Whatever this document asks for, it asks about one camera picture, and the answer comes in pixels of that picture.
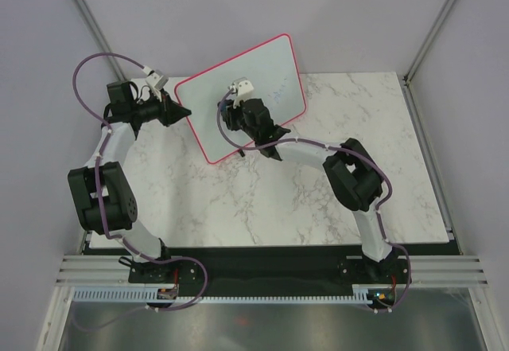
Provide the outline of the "pink-framed whiteboard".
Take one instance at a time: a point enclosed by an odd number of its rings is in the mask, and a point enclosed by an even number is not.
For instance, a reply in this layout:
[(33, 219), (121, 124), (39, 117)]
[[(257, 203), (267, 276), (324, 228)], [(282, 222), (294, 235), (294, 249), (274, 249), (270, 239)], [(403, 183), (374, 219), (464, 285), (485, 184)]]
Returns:
[(219, 114), (220, 108), (237, 96), (242, 101), (261, 99), (274, 123), (285, 126), (302, 116), (307, 100), (297, 57), (289, 34), (282, 33), (235, 56), (182, 80), (174, 87), (178, 102), (192, 114), (189, 126), (205, 158), (211, 165), (233, 155), (236, 144), (251, 143), (242, 131), (230, 131)]

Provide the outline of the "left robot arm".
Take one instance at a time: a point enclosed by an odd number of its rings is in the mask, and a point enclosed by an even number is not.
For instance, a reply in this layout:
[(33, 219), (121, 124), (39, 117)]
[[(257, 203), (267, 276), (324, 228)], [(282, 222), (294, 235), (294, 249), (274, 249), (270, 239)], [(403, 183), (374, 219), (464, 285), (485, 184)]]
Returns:
[(169, 127), (192, 112), (163, 88), (150, 90), (147, 99), (133, 96), (133, 89), (130, 81), (107, 85), (110, 103), (94, 115), (101, 123), (100, 142), (84, 166), (68, 172), (68, 184), (82, 229), (118, 242), (137, 262), (147, 263), (149, 277), (164, 283), (173, 276), (173, 261), (163, 256), (164, 242), (140, 221), (122, 165), (143, 124)]

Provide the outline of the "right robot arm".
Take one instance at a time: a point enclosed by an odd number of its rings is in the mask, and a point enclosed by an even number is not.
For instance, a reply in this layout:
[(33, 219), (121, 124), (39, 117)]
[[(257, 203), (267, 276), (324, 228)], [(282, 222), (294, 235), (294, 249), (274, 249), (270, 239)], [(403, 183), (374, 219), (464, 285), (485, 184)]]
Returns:
[(224, 97), (217, 107), (220, 133), (238, 150), (248, 148), (234, 143), (225, 130), (245, 133), (254, 142), (251, 149), (266, 158), (323, 171), (336, 199), (354, 216), (361, 238), (365, 276), (373, 283), (381, 283), (392, 274), (397, 246), (387, 238), (380, 207), (391, 197), (393, 188), (358, 140), (349, 138), (339, 145), (329, 145), (292, 135), (291, 130), (274, 123), (261, 99), (236, 104)]

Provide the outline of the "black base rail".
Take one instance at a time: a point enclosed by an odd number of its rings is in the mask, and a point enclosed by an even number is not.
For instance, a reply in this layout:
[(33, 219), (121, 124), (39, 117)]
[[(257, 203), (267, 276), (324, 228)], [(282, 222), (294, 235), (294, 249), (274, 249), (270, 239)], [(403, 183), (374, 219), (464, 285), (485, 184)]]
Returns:
[(127, 267), (129, 283), (176, 283), (184, 294), (345, 294), (359, 285), (399, 286), (411, 278), (412, 255), (459, 255), (456, 241), (407, 244), (388, 276), (365, 273), (358, 245), (290, 247), (172, 248), (171, 264), (142, 265), (120, 248), (85, 249), (85, 255), (116, 255)]

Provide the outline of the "left aluminium corner post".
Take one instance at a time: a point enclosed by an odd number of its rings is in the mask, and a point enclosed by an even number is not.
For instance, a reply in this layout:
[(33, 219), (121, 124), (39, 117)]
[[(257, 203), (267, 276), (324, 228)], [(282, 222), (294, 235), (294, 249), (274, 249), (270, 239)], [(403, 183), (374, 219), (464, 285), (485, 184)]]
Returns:
[(88, 32), (91, 34), (94, 42), (96, 43), (98, 49), (101, 52), (111, 52), (112, 49), (107, 42), (103, 31), (99, 27), (98, 22), (95, 19), (95, 16), (91, 12), (89, 5), (86, 0), (72, 0), (74, 7), (78, 11), (78, 14), (82, 18), (84, 24), (87, 27)]

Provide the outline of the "aluminium corner post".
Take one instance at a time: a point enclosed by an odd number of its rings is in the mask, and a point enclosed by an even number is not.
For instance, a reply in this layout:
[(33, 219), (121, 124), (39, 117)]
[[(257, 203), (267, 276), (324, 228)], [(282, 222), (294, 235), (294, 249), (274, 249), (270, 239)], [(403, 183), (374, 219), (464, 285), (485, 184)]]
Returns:
[(425, 58), (427, 57), (429, 51), (434, 45), (436, 39), (438, 39), (439, 34), (445, 27), (446, 22), (449, 17), (452, 15), (455, 7), (459, 3), (460, 0), (444, 0), (441, 5), (441, 8), (434, 18), (433, 23), (425, 36), (424, 41), (420, 45), (414, 59), (412, 60), (409, 69), (402, 76), (403, 84), (408, 88), (413, 80), (413, 78), (417, 75), (418, 70), (422, 66)]
[(98, 22), (95, 19), (95, 16), (91, 12), (89, 5), (86, 0), (72, 0), (74, 7), (78, 11), (78, 14), (82, 18), (84, 24), (87, 27), (88, 32), (91, 34), (94, 42), (96, 43), (98, 49), (101, 52), (111, 52), (112, 49), (107, 42), (103, 31), (99, 27)]

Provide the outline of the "aluminium extrusion frame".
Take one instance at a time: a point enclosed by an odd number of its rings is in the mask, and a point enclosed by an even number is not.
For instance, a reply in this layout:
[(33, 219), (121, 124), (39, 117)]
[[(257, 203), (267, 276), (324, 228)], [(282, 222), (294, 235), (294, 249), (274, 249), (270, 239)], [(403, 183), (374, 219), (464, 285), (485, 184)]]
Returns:
[[(488, 279), (474, 255), (412, 255), (412, 286), (485, 287)], [(129, 271), (116, 255), (66, 255), (57, 286), (125, 286)]]

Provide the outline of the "right aluminium corner post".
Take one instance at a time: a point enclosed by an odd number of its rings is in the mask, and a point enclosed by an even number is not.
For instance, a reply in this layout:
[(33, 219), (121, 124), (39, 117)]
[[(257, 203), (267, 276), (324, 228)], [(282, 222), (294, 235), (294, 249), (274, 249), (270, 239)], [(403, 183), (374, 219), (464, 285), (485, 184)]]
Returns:
[(429, 51), (434, 45), (436, 39), (438, 39), (439, 34), (445, 27), (446, 22), (449, 17), (452, 15), (455, 7), (459, 3), (460, 0), (444, 0), (441, 5), (441, 8), (434, 18), (433, 23), (425, 36), (424, 41), (420, 45), (414, 59), (412, 60), (409, 69), (402, 76), (403, 84), (408, 88), (413, 80), (413, 78), (417, 75), (418, 70), (422, 66), (425, 58), (427, 57)]

